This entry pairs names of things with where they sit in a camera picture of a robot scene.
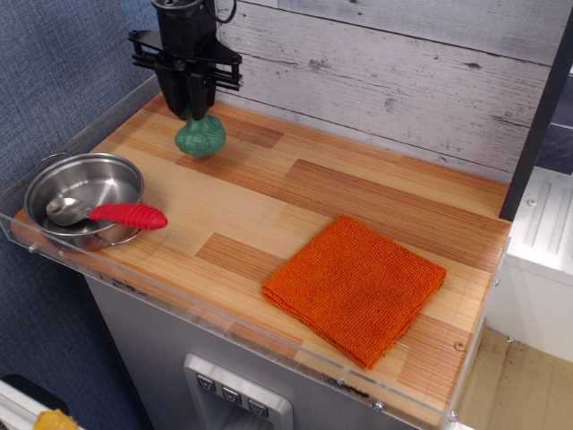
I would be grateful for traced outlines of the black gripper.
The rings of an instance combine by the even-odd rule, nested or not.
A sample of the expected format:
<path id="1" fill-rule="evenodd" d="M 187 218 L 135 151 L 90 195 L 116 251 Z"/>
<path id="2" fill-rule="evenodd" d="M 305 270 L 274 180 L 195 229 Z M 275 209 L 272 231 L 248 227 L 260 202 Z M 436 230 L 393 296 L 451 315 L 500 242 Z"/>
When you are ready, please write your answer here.
<path id="1" fill-rule="evenodd" d="M 215 101 L 216 86 L 238 90 L 241 56 L 218 40 L 218 26 L 231 22 L 217 16 L 214 1 L 153 1 L 158 30 L 132 30 L 133 62 L 157 75 L 169 109 L 180 119 L 202 120 Z"/>

